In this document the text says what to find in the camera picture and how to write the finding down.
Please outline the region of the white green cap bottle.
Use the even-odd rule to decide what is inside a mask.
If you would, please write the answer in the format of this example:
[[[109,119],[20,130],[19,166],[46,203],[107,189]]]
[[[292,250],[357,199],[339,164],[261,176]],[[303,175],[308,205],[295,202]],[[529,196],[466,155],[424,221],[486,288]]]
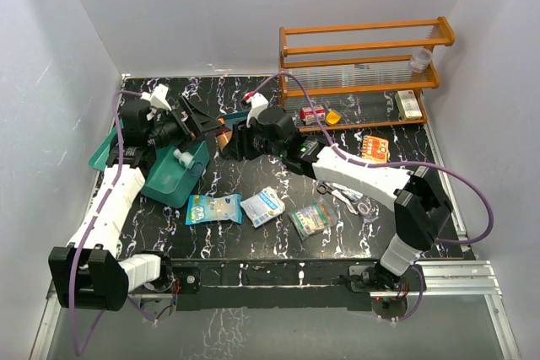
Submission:
[[[189,152],[182,152],[179,149],[175,149],[173,156],[179,164],[186,169],[191,169],[194,165],[194,157]]]

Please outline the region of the white blue gauze packet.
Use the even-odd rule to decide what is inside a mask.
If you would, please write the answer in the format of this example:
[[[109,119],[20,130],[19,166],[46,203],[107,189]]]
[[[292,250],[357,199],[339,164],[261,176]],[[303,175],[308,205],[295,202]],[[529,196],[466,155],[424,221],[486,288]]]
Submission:
[[[265,187],[240,203],[254,228],[260,228],[285,212],[285,203],[272,187]]]

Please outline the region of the blue cotton swab bag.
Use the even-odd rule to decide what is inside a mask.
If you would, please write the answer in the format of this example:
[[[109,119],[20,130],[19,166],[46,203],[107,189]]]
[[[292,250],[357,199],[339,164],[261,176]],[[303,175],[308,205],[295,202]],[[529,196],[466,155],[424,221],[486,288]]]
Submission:
[[[186,224],[217,221],[231,221],[242,224],[241,195],[232,194],[213,198],[211,196],[191,195],[186,209]]]

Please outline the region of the brown medicine bottle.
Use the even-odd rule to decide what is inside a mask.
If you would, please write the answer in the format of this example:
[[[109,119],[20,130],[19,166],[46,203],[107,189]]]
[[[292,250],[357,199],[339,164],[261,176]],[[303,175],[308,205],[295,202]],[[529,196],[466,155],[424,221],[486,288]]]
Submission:
[[[233,132],[228,128],[225,128],[216,134],[215,138],[220,151],[223,151],[227,147],[232,135]]]

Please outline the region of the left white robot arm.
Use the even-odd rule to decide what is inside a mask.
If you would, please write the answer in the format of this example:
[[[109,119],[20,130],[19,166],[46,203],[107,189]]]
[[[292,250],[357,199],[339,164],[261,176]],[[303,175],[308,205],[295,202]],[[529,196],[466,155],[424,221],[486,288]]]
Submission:
[[[172,286],[175,273],[164,255],[147,252],[120,261],[117,242],[136,196],[158,168],[157,152],[172,147],[184,153],[223,125],[186,98],[173,108],[163,96],[143,94],[113,109],[116,135],[98,193],[76,234],[48,258],[60,305],[70,310],[117,311],[145,284],[157,292]]]

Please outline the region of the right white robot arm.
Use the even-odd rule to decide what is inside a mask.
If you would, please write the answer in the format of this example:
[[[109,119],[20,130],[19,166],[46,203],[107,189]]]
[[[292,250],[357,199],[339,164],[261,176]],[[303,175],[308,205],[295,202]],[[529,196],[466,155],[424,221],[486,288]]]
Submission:
[[[257,116],[221,116],[220,152],[237,161],[270,155],[292,173],[337,183],[386,206],[394,214],[395,234],[376,264],[363,271],[365,286],[396,289],[421,253],[430,250],[448,222],[453,206],[435,169],[371,169],[320,137],[300,132],[278,106]]]

